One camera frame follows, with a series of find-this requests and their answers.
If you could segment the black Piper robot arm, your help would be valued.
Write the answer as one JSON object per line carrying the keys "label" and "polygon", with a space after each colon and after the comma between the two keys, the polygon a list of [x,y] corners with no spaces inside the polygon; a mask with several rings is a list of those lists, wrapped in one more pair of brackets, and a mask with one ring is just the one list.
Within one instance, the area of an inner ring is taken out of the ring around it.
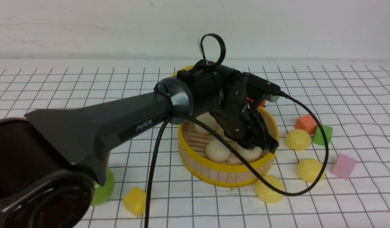
{"label": "black Piper robot arm", "polygon": [[161,122],[209,112],[229,139],[274,152],[257,107],[280,87],[199,61],[153,92],[76,109],[38,109],[0,120],[0,228],[72,228],[104,185],[110,151]]}

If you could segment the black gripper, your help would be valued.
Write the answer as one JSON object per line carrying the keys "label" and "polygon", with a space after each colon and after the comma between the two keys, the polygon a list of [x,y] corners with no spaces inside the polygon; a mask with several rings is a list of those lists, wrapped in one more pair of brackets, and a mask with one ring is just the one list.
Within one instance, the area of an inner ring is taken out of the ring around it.
{"label": "black gripper", "polygon": [[211,96],[211,116],[227,138],[246,150],[260,147],[274,154],[279,142],[270,135],[267,124],[257,110],[259,107],[253,101],[249,103],[247,96]]}

